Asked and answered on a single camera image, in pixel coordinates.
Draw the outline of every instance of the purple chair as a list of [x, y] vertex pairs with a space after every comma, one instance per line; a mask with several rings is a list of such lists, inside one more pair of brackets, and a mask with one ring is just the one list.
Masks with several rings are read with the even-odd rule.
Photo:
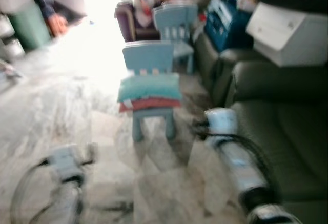
[[137, 40], [159, 39], [159, 33], [156, 31], [154, 24], [143, 28], [134, 16], [132, 0], [124, 0], [117, 4], [115, 8], [115, 18], [118, 20], [120, 30], [125, 42]]

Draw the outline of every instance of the green bin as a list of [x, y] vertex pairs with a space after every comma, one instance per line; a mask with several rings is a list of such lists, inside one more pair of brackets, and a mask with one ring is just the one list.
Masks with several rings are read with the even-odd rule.
[[41, 10], [35, 2], [25, 5], [17, 13], [9, 14], [8, 17], [25, 50], [36, 49], [51, 40]]

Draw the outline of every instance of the chair leg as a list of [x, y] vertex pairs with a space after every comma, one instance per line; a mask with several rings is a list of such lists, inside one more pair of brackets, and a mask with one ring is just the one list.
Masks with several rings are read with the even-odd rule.
[[140, 119], [133, 117], [132, 120], [132, 137], [135, 142], [141, 141], [144, 138], [142, 134]]
[[176, 133], [175, 129], [175, 122], [173, 117], [173, 110], [170, 114], [166, 115], [166, 138], [167, 139], [174, 139]]
[[188, 56], [188, 63], [187, 63], [187, 73], [192, 74], [194, 72], [194, 56]]

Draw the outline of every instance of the white appliance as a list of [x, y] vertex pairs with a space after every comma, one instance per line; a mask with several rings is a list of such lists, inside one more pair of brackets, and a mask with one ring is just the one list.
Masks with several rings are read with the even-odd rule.
[[280, 67], [323, 65], [328, 59], [328, 16], [259, 3], [246, 29], [254, 49]]

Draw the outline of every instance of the chair backrest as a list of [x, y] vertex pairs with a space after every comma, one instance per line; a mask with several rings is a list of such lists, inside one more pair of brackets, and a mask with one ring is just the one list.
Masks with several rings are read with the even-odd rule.
[[123, 48], [127, 69], [135, 75], [172, 72], [173, 45], [161, 40], [129, 42]]
[[197, 16], [197, 5], [164, 4], [153, 10], [153, 19], [161, 39], [188, 41], [189, 27]]

